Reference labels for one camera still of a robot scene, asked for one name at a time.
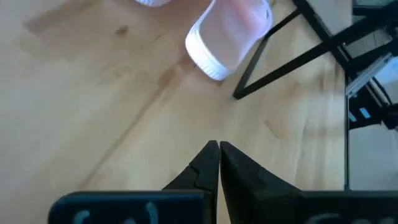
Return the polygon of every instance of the wood grain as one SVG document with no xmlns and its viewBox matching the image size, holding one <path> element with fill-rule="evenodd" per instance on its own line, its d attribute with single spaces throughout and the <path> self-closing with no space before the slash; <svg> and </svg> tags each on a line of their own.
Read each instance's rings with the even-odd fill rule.
<svg viewBox="0 0 398 224">
<path fill-rule="evenodd" d="M 215 82 L 185 51 L 208 4 L 0 2 L 3 223 L 45 223 L 51 204 L 76 190 L 161 189 L 210 139 L 302 189 L 342 188 L 344 74 L 333 57 L 235 101 L 248 60 Z M 280 0 L 273 10 L 278 22 L 294 6 Z M 251 82 L 319 42 L 296 18 L 271 38 Z M 221 193 L 219 211 L 228 223 Z"/>
</svg>

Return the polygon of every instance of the wooden table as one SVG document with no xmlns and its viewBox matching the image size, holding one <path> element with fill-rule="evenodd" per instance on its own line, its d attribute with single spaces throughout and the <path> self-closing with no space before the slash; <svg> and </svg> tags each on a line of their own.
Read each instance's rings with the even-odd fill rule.
<svg viewBox="0 0 398 224">
<path fill-rule="evenodd" d="M 210 139 L 301 189 L 342 188 L 342 69 L 326 54 L 235 101 L 247 61 L 214 82 L 185 51 L 208 3 L 0 2 L 3 223 L 44 223 L 52 202 L 76 190 L 161 189 Z M 294 5 L 279 0 L 273 10 L 278 22 Z M 252 79 L 319 42 L 296 18 L 271 38 Z M 226 223 L 222 194 L 218 204 Z"/>
</svg>

